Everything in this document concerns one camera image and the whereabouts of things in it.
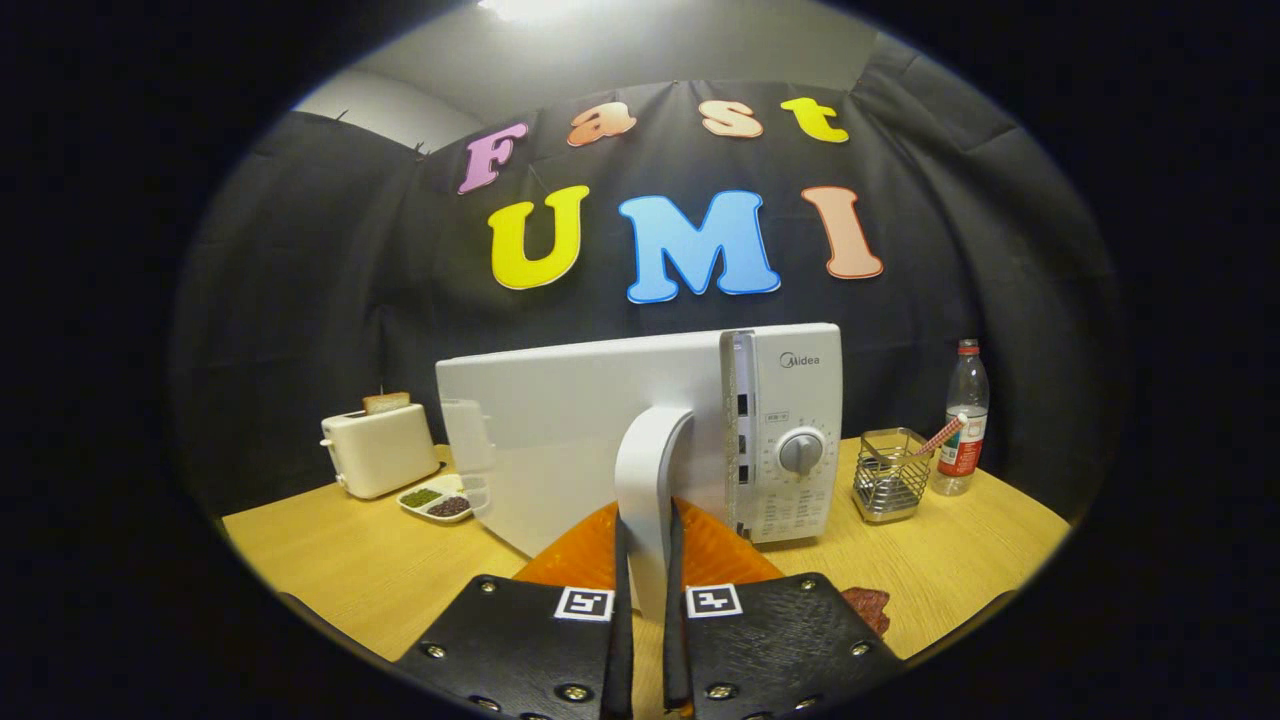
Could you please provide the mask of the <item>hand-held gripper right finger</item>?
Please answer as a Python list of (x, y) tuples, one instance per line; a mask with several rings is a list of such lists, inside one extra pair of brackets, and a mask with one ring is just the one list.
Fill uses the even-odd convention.
[(664, 706), (681, 719), (833, 719), (906, 669), (827, 577), (785, 575), (682, 498), (666, 603)]

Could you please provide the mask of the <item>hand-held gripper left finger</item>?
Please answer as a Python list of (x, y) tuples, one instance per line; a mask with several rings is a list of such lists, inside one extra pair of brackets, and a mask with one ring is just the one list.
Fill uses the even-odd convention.
[(397, 670), (497, 719), (630, 719), (627, 550), (617, 503), (590, 512), (515, 577), (468, 580)]

